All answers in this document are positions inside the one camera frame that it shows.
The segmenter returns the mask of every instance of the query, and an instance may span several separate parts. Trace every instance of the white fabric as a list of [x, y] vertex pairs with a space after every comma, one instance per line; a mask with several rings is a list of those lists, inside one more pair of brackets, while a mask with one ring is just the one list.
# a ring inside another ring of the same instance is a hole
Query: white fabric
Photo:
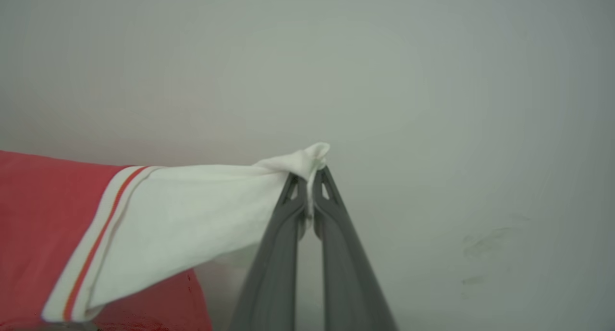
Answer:
[[325, 167], [327, 151], [328, 144], [317, 143], [252, 166], [195, 165], [151, 172], [133, 191], [114, 229], [88, 306], [109, 303], [257, 243], [288, 172], [311, 187], [316, 171]]

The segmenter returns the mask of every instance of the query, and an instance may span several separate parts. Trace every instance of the garment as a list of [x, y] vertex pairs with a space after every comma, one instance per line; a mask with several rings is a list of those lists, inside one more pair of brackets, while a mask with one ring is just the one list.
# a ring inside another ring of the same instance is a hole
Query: garment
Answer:
[[[168, 294], [160, 282], [180, 287], [176, 277], [191, 267], [257, 242], [288, 172], [313, 180], [328, 150], [319, 143], [249, 167], [173, 168], [0, 151], [0, 331], [91, 320], [107, 304], [134, 309], [145, 292]], [[189, 304], [184, 311], [200, 321], [187, 329], [206, 330], [204, 302], [202, 313]]]

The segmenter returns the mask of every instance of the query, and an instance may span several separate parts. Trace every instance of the red fabric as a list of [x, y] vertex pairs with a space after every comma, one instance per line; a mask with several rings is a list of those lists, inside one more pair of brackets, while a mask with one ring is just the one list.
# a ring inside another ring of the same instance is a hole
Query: red fabric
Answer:
[[[0, 331], [44, 324], [40, 314], [123, 167], [0, 151]], [[193, 270], [117, 302], [95, 320], [105, 331], [210, 331]]]
[[33, 327], [122, 167], [0, 151], [0, 330]]
[[211, 331], [194, 270], [107, 305], [94, 323], [103, 331]]

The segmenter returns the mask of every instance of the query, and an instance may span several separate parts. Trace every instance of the plain background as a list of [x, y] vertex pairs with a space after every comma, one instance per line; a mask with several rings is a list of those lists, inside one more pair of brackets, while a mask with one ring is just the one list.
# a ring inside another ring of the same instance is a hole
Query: plain background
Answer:
[[[327, 141], [401, 330], [607, 331], [614, 26], [615, 0], [0, 0], [0, 148], [252, 164]], [[219, 330], [251, 250], [199, 268]]]

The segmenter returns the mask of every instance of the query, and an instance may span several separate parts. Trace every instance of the orange stripe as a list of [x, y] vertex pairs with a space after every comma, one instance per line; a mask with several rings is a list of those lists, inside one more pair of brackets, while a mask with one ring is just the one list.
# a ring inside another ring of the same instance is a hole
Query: orange stripe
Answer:
[[123, 182], [122, 186], [119, 188], [119, 191], [117, 191], [116, 199], [113, 202], [113, 207], [111, 208], [109, 217], [107, 217], [105, 226], [103, 226], [103, 229], [98, 234], [98, 238], [96, 239], [94, 246], [92, 246], [92, 249], [90, 250], [90, 254], [87, 255], [86, 262], [81, 268], [81, 272], [79, 272], [79, 277], [77, 277], [77, 281], [75, 281], [75, 285], [73, 285], [73, 290], [71, 291], [70, 296], [68, 296], [68, 301], [66, 302], [66, 307], [64, 308], [64, 321], [72, 320], [72, 314], [73, 314], [75, 302], [77, 301], [77, 295], [79, 294], [79, 290], [81, 290], [81, 285], [83, 285], [83, 281], [86, 278], [86, 274], [88, 270], [90, 270], [90, 265], [92, 265], [92, 260], [94, 259], [94, 255], [96, 254], [96, 251], [98, 250], [98, 246], [100, 246], [101, 241], [103, 241], [103, 235], [105, 235], [105, 231], [107, 230], [107, 227], [109, 226], [109, 223], [111, 222], [113, 218], [113, 215], [117, 209], [117, 205], [119, 204], [119, 200], [122, 198], [123, 192], [126, 190], [126, 187], [128, 186], [128, 184], [132, 180], [134, 180], [134, 178], [146, 168], [148, 167], [141, 167], [140, 169], [130, 174], [130, 176], [128, 176], [128, 178]]

